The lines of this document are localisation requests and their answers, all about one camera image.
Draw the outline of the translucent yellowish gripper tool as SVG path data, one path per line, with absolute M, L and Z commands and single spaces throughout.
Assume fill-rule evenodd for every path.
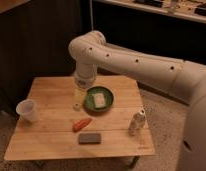
M 84 103 L 84 99 L 86 96 L 86 90 L 80 87 L 76 87 L 75 88 L 75 92 L 74 92 L 74 104 L 73 104 L 73 108 L 77 111 L 79 111 Z

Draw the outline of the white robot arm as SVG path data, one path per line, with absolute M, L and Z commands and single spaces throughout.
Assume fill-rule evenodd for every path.
M 75 82 L 90 88 L 97 69 L 131 77 L 189 105 L 177 171 L 206 171 L 206 65 L 109 46 L 96 30 L 71 40 L 69 54 L 76 60 Z

